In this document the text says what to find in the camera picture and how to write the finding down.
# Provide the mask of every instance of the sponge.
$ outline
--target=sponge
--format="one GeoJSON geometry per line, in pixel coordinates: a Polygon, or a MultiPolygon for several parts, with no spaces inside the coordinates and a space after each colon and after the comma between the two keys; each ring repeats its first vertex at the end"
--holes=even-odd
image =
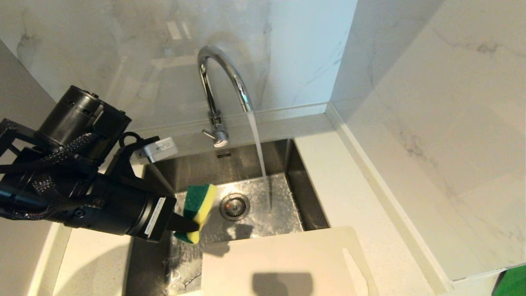
{"type": "Polygon", "coordinates": [[[175,232],[174,236],[187,243],[199,242],[199,232],[205,225],[208,214],[217,195],[217,187],[212,184],[204,186],[189,186],[186,192],[183,217],[199,224],[199,230],[194,232],[175,232]]]}

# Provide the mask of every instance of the chrome faucet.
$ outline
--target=chrome faucet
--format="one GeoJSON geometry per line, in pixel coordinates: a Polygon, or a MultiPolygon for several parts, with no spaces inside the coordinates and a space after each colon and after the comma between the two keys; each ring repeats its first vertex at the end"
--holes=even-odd
{"type": "Polygon", "coordinates": [[[227,73],[230,81],[232,81],[232,84],[236,89],[236,93],[239,98],[239,102],[241,103],[241,107],[243,107],[243,111],[252,111],[252,102],[250,101],[247,87],[243,83],[239,71],[237,71],[236,67],[228,58],[228,56],[215,46],[208,45],[201,48],[197,56],[197,62],[199,64],[201,81],[203,82],[203,87],[205,89],[206,100],[208,102],[208,107],[210,108],[210,111],[208,112],[208,118],[210,118],[210,124],[212,127],[211,132],[208,132],[207,130],[203,130],[202,132],[214,139],[214,147],[219,148],[228,145],[228,133],[221,119],[221,111],[216,108],[214,95],[212,94],[212,89],[210,88],[210,81],[208,79],[209,76],[206,71],[206,61],[209,57],[215,60],[227,73]]]}

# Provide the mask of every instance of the running water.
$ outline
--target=running water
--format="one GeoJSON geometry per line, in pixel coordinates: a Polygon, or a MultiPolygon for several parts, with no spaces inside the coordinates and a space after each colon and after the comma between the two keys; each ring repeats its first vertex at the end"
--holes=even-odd
{"type": "Polygon", "coordinates": [[[258,127],[256,126],[256,118],[254,117],[254,112],[247,112],[248,121],[250,122],[250,127],[252,128],[252,134],[254,134],[254,141],[256,141],[256,149],[259,156],[259,165],[261,166],[261,173],[263,174],[263,180],[265,180],[265,187],[267,187],[267,196],[268,196],[268,206],[269,212],[272,209],[272,203],[270,201],[270,187],[267,179],[267,171],[265,170],[265,163],[263,162],[263,152],[261,151],[261,141],[259,140],[258,127]]]}

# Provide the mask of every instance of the drain strainer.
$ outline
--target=drain strainer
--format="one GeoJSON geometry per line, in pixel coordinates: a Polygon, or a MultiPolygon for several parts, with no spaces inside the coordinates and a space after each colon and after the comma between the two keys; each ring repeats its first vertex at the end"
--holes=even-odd
{"type": "Polygon", "coordinates": [[[246,217],[250,210],[250,202],[248,198],[239,193],[232,193],[227,195],[221,201],[221,215],[228,221],[239,221],[246,217]]]}

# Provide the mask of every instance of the white cutting board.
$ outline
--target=white cutting board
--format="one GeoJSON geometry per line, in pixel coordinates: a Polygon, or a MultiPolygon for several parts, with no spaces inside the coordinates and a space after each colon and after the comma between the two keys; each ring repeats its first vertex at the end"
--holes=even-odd
{"type": "Polygon", "coordinates": [[[378,295],[351,227],[208,245],[201,289],[205,296],[378,295]]]}

